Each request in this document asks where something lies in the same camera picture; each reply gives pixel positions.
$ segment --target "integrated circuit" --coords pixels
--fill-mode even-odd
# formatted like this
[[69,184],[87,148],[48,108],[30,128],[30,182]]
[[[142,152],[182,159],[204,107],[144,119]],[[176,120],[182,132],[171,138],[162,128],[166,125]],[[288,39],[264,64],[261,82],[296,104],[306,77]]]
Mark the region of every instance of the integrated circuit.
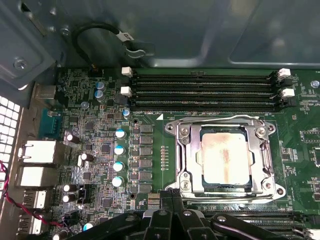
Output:
[[142,134],[152,134],[154,127],[152,125],[141,125],[140,131]]
[[133,173],[132,173],[132,174],[130,175],[130,179],[131,179],[131,180],[138,180],[138,179],[139,179],[139,174],[133,174]]
[[70,125],[77,125],[78,124],[78,117],[77,116],[71,116],[69,118]]
[[151,179],[152,179],[152,172],[151,171],[140,171],[139,172],[139,180],[149,181]]
[[101,152],[102,153],[110,153],[110,145],[104,144],[101,146]]
[[152,156],[152,147],[140,147],[140,156]]
[[151,159],[141,159],[139,167],[140,168],[152,168],[152,160]]
[[140,144],[141,145],[152,145],[153,143],[153,138],[152,138],[152,135],[141,135],[140,136]]
[[111,208],[113,203],[113,198],[103,198],[102,199],[102,207],[103,208]]
[[83,173],[83,179],[84,180],[90,180],[91,179],[91,172],[84,172]]
[[95,127],[95,124],[93,122],[87,122],[85,124],[85,130],[89,130],[90,131],[90,130],[93,130],[94,127]]
[[139,184],[139,193],[140,194],[148,194],[152,191],[152,184]]

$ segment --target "electrolytic capacitor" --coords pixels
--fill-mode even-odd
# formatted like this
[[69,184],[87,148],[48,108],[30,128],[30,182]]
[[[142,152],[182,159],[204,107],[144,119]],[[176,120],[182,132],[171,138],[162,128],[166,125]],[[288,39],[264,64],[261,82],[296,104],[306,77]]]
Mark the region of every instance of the electrolytic capacitor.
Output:
[[75,136],[75,135],[72,135],[71,133],[68,134],[66,136],[66,139],[70,142],[70,143],[74,143],[74,144],[79,144],[81,142],[80,138]]
[[122,115],[123,115],[124,119],[126,119],[126,120],[129,120],[132,117],[130,109],[127,107],[123,109]]
[[125,150],[125,148],[123,146],[118,145],[118,146],[116,146],[114,148],[114,154],[115,155],[122,156],[125,153],[126,153],[126,150]]
[[67,192],[75,192],[78,190],[78,185],[76,184],[66,184],[63,186],[63,191]]
[[125,164],[122,161],[116,161],[113,164],[113,170],[116,172],[121,172],[125,169]]
[[66,230],[61,230],[60,232],[53,235],[52,240],[65,240],[68,238],[68,232]]
[[112,179],[112,185],[116,188],[121,187],[124,184],[125,180],[121,176],[116,176]]
[[88,223],[86,223],[84,226],[83,226],[83,231],[86,231],[88,229],[91,229],[93,228],[94,226],[96,226],[97,224],[94,222],[94,221],[89,221]]
[[96,87],[97,90],[101,90],[103,93],[106,91],[105,83],[102,82],[102,81],[98,81],[98,82],[95,84],[95,87]]
[[106,96],[101,90],[95,91],[94,96],[99,103],[102,103],[104,100],[106,100]]
[[119,128],[115,131],[115,137],[117,139],[125,139],[127,136],[127,133],[122,129],[122,128]]
[[64,203],[70,203],[70,202],[73,202],[75,200],[77,200],[77,196],[74,193],[70,193],[70,194],[64,195],[62,197],[62,202],[64,202]]
[[93,156],[92,154],[88,154],[88,153],[81,154],[81,160],[83,161],[92,162],[94,159],[95,159],[95,156]]

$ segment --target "screw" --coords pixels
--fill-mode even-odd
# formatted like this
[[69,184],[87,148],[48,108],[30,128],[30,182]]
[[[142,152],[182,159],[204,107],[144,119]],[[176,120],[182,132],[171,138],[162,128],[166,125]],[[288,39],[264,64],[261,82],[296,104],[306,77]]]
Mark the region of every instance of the screw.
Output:
[[184,211],[184,212],[183,212],[183,215],[185,215],[185,216],[191,216],[191,214],[192,214],[192,213],[191,213],[190,211]]
[[160,210],[159,215],[161,216],[167,215],[167,212],[165,210]]
[[68,26],[63,26],[63,27],[60,29],[60,33],[61,33],[61,35],[63,35],[63,36],[69,36],[69,35],[70,35],[70,31],[69,31]]
[[189,133],[189,130],[187,128],[183,127],[183,128],[180,129],[180,133],[181,133],[182,136],[187,136],[188,133]]
[[266,130],[263,127],[259,127],[257,128],[256,133],[259,137],[263,137],[264,135],[266,135]]
[[56,7],[51,8],[50,14],[53,16],[57,15],[57,8]]
[[183,180],[181,182],[181,189],[184,190],[184,191],[188,191],[190,189],[190,182],[187,181],[187,180]]
[[216,219],[218,219],[219,222],[227,221],[227,219],[224,216],[218,216]]
[[28,67],[28,64],[23,58],[18,58],[14,61],[13,66],[17,70],[25,70]]
[[320,82],[317,80],[314,80],[311,82],[311,87],[317,89],[320,86]]
[[131,222],[131,221],[135,220],[135,218],[133,216],[128,216],[125,220],[127,222]]
[[272,132],[273,130],[275,130],[275,128],[274,128],[274,126],[270,125],[270,126],[268,126],[268,130]]

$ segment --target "microchip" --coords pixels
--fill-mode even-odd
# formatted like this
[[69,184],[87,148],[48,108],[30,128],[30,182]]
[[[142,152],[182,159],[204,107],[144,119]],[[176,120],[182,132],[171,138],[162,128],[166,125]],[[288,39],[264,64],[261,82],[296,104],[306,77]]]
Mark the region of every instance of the microchip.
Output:
[[77,116],[71,116],[69,118],[70,125],[77,125],[78,124],[78,117]]
[[95,126],[95,124],[93,122],[87,122],[85,124],[85,130],[93,130],[94,126]]
[[110,153],[110,146],[105,144],[101,146],[101,152],[102,153]]
[[113,116],[114,120],[122,120],[122,113],[116,112]]
[[103,198],[102,199],[102,207],[103,208],[111,208],[113,203],[113,198]]
[[142,134],[152,134],[154,127],[152,125],[141,125],[140,130]]
[[133,139],[133,140],[132,140],[132,144],[133,144],[133,145],[139,145],[139,144],[140,144],[139,139]]
[[109,99],[108,101],[106,101],[106,105],[107,106],[113,106],[115,104],[115,101],[113,99]]
[[151,159],[141,159],[140,160],[140,168],[152,168],[152,160]]
[[152,147],[140,147],[140,156],[152,156]]
[[320,202],[320,194],[313,194],[313,196],[316,202]]
[[151,180],[152,172],[151,171],[140,171],[139,172],[139,180]]
[[138,186],[130,186],[130,193],[137,193],[138,192]]
[[148,194],[151,193],[152,185],[151,184],[140,184],[139,185],[139,193]]
[[140,136],[140,144],[141,145],[151,145],[153,142],[152,135],[151,136]]
[[92,145],[91,144],[86,144],[85,145],[85,150],[92,150]]
[[139,179],[139,174],[133,174],[133,173],[132,173],[132,174],[130,175],[130,179],[131,179],[131,180],[138,180],[138,179]]
[[83,173],[83,179],[84,180],[90,180],[91,179],[91,172],[84,172]]
[[139,167],[139,162],[137,162],[137,161],[131,162],[131,167],[132,168],[138,168]]
[[104,223],[104,222],[106,222],[108,220],[109,220],[109,218],[107,218],[107,217],[100,217],[99,224],[102,224],[102,223]]
[[140,133],[140,129],[139,128],[134,128],[132,130],[133,134],[139,134]]
[[131,154],[132,156],[139,156],[139,151],[133,150]]

